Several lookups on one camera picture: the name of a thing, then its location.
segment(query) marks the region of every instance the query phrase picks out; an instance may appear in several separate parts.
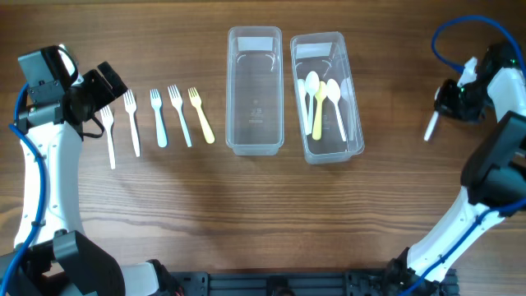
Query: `wooden table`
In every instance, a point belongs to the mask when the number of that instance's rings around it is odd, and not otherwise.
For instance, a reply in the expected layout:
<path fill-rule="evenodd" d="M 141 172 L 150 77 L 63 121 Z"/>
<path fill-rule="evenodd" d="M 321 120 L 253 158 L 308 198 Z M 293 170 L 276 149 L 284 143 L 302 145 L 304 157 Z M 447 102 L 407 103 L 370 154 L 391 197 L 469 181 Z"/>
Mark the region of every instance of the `wooden table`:
<path fill-rule="evenodd" d="M 81 71 L 109 61 L 136 93 L 141 157 L 121 99 L 112 103 L 117 168 L 105 139 L 86 139 L 80 159 L 87 236 L 121 264 L 160 259 L 172 271 L 343 271 L 382 267 L 421 239 L 449 209 L 473 149 L 495 126 L 439 121 L 422 140 L 432 98 L 458 76 L 431 53 L 441 23 L 483 14 L 523 45 L 524 2 L 180 2 L 0 7 L 0 253 L 12 250 L 22 211 L 24 165 L 7 124 L 25 82 L 16 58 L 50 44 L 75 50 Z M 274 157 L 237 157 L 225 145 L 228 29 L 283 31 L 285 142 Z M 365 150 L 347 163 L 303 158 L 289 41 L 340 31 L 347 42 Z M 446 31 L 439 50 L 464 62 L 500 41 L 481 24 Z M 194 146 L 184 144 L 167 86 L 195 86 L 216 142 L 205 143 L 186 92 Z M 158 88 L 170 145 L 155 139 L 147 96 Z M 93 123 L 85 125 L 95 131 Z M 480 238 L 455 264 L 462 295 L 524 294 L 526 215 Z"/>

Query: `clear plastic bin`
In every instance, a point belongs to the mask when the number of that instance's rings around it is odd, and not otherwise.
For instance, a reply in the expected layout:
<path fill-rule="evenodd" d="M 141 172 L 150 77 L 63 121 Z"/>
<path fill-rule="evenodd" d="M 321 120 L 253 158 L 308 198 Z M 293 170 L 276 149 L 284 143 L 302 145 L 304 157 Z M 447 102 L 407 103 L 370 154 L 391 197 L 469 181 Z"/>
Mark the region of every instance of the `clear plastic bin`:
<path fill-rule="evenodd" d="M 277 27 L 228 33 L 226 142 L 236 155 L 275 155 L 283 145 L 281 39 Z"/>
<path fill-rule="evenodd" d="M 309 164 L 326 164 L 346 161 L 362 153 L 362 127 L 344 37 L 339 32 L 294 36 L 290 41 L 290 49 L 305 160 Z M 309 94 L 300 98 L 298 79 L 305 80 L 310 71 L 316 72 L 320 81 L 326 83 L 334 79 L 338 83 L 341 90 L 338 106 L 346 141 L 340 133 L 335 106 L 329 98 L 323 101 L 321 139 L 315 141 L 312 135 L 306 135 L 300 100 L 305 100 L 308 109 Z"/>

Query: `plastic fork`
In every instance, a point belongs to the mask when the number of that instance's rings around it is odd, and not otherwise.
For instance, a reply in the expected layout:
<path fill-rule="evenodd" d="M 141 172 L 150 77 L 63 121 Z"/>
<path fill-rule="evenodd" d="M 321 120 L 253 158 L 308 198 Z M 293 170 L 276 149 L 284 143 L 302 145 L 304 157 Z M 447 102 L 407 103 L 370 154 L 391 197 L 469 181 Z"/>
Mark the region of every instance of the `plastic fork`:
<path fill-rule="evenodd" d="M 135 112 L 137 111 L 137 103 L 133 97 L 132 90 L 124 93 L 124 108 L 130 115 L 131 140 L 133 141 L 133 150 L 137 157 L 141 156 L 141 147 L 139 146 L 139 136 L 137 135 L 137 125 L 135 124 Z"/>
<path fill-rule="evenodd" d="M 199 93 L 197 92 L 195 87 L 191 87 L 188 89 L 188 94 L 190 95 L 191 105 L 194 106 L 194 108 L 196 108 L 197 114 L 199 115 L 199 121 L 201 122 L 201 127 L 203 128 L 203 134 L 205 134 L 206 142 L 208 144 L 214 143 L 214 133 L 212 132 L 212 129 L 210 128 L 210 125 L 206 120 L 205 113 L 203 113 L 203 108 L 201 107 L 202 102 Z"/>
<path fill-rule="evenodd" d="M 150 90 L 151 108 L 155 111 L 155 129 L 157 130 L 157 144 L 159 147 L 166 147 L 168 138 L 166 137 L 166 130 L 164 130 L 163 117 L 161 116 L 161 108 L 163 107 L 163 100 L 159 91 L 156 89 Z"/>
<path fill-rule="evenodd" d="M 109 165 L 112 169 L 115 169 L 115 149 L 113 148 L 113 137 L 112 137 L 112 125 L 113 125 L 113 114 L 109 106 L 106 106 L 100 110 L 100 117 L 102 117 L 102 124 L 108 135 L 108 153 L 109 153 Z"/>
<path fill-rule="evenodd" d="M 182 115 L 181 94 L 179 94 L 179 90 L 175 85 L 168 87 L 168 93 L 170 94 L 170 100 L 172 101 L 173 107 L 179 113 L 179 120 L 181 121 L 181 128 L 182 133 L 184 134 L 184 139 L 187 141 L 187 146 L 191 147 L 191 138 L 190 133 L 188 132 L 187 122 L 184 120 L 184 116 Z"/>

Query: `blue cable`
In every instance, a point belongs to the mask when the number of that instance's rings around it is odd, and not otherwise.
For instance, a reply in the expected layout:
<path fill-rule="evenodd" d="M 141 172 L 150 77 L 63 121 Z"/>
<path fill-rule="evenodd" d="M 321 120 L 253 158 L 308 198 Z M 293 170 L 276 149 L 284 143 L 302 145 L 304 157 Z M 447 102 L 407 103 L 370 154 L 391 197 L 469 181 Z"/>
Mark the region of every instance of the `blue cable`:
<path fill-rule="evenodd" d="M 20 104 L 22 101 L 22 98 L 25 98 L 27 96 L 27 88 L 28 85 L 25 84 L 24 87 L 22 87 L 20 94 L 18 95 L 18 99 L 16 100 L 16 106 L 15 106 L 15 114 L 14 119 L 15 121 L 18 119 L 18 110 L 20 108 Z M 22 247 L 18 250 L 16 255 L 13 257 L 13 260 L 11 263 L 9 263 L 9 267 L 7 268 L 6 274 L 3 277 L 2 281 L 2 287 L 0 288 L 0 296 L 4 296 L 7 294 L 7 287 L 9 287 L 9 281 L 12 278 L 12 275 L 16 272 L 18 269 L 18 266 L 20 265 L 20 262 L 22 258 L 25 255 L 25 252 L 31 245 L 31 242 L 33 242 L 33 239 L 35 239 L 36 234 L 39 232 L 40 223 L 42 221 L 42 216 L 44 215 L 44 203 L 46 198 L 46 173 L 44 170 L 44 159 L 42 158 L 42 155 L 40 155 L 39 151 L 36 149 L 35 145 L 31 143 L 31 141 L 22 134 L 22 132 L 13 124 L 9 125 L 9 129 L 11 129 L 16 136 L 18 136 L 25 145 L 30 149 L 31 153 L 35 156 L 36 163 L 39 166 L 39 174 L 40 174 L 40 196 L 39 196 L 39 205 L 36 210 L 36 216 L 35 216 L 35 222 L 32 224 L 30 234 L 25 239 L 24 243 L 22 244 Z"/>
<path fill-rule="evenodd" d="M 426 276 L 429 275 L 429 273 L 432 272 L 437 266 L 442 264 L 442 262 L 445 262 L 451 256 L 451 254 L 453 254 L 453 252 L 456 251 L 460 247 L 460 245 L 466 240 L 466 238 L 468 238 L 468 236 L 482 223 L 484 218 L 489 213 L 498 211 L 502 215 L 503 213 L 510 213 L 510 212 L 520 210 L 521 208 L 525 206 L 526 206 L 526 198 L 520 201 L 517 201 L 515 203 L 512 203 L 508 206 L 499 206 L 493 209 L 483 211 L 483 213 L 475 219 L 475 222 L 473 222 L 471 227 L 469 227 L 468 231 L 466 231 L 466 233 L 459 239 L 459 241 L 439 261 L 429 266 L 429 268 L 427 268 L 426 271 L 424 271 L 424 273 L 420 275 L 420 279 L 418 279 L 416 283 L 414 283 L 411 287 L 409 287 L 409 289 L 406 289 L 404 292 L 399 294 L 399 296 L 410 295 L 411 292 L 413 292 L 416 288 L 418 288 L 418 286 L 420 286 L 420 284 L 422 284 L 423 281 L 426 279 Z"/>
<path fill-rule="evenodd" d="M 451 25 L 456 25 L 460 22 L 465 22 L 465 21 L 482 21 L 482 22 L 485 22 L 489 25 L 496 27 L 508 39 L 508 41 L 513 46 L 515 54 L 517 55 L 517 59 L 519 60 L 520 68 L 522 69 L 524 78 L 526 79 L 526 66 L 524 65 L 523 54 L 520 52 L 520 48 L 519 48 L 519 45 L 517 44 L 517 41 L 515 41 L 513 36 L 501 24 L 485 16 L 461 16 L 461 17 L 458 17 L 451 21 L 446 22 L 444 25 L 439 26 L 438 29 L 436 29 L 435 34 L 433 35 L 433 38 L 431 39 L 431 50 L 433 51 L 433 53 L 436 55 L 436 57 L 439 60 L 441 60 L 444 64 L 452 67 L 453 70 L 457 71 L 460 74 L 464 72 L 464 66 L 443 58 L 436 51 L 435 42 L 436 42 L 436 38 L 438 38 L 438 34 L 440 34 L 440 32 L 442 32 L 445 28 Z"/>

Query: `black cable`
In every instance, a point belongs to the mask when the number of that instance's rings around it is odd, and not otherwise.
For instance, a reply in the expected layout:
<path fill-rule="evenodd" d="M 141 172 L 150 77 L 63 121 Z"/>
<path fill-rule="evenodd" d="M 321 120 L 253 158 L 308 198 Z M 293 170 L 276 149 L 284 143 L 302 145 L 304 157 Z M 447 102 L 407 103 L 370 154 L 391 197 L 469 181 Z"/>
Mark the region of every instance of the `black cable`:
<path fill-rule="evenodd" d="M 66 51 L 66 49 L 63 49 L 61 48 L 60 46 L 58 46 L 58 50 L 63 52 L 67 58 L 70 59 L 70 61 L 72 61 L 72 64 L 73 64 L 73 67 L 75 68 L 75 71 L 73 72 L 73 74 L 71 75 L 71 79 L 73 79 L 72 81 L 72 84 L 75 83 L 75 80 L 76 78 L 79 76 L 79 68 L 76 67 L 76 64 L 75 64 L 75 60 L 72 58 L 72 56 Z"/>
<path fill-rule="evenodd" d="M 98 139 L 104 134 L 104 125 L 102 125 L 102 123 L 100 123 L 100 121 L 94 115 L 91 119 L 97 124 L 97 126 L 99 126 L 100 134 L 93 134 L 90 132 L 81 132 L 81 136 L 87 136 L 87 137 L 91 137 L 94 139 Z"/>

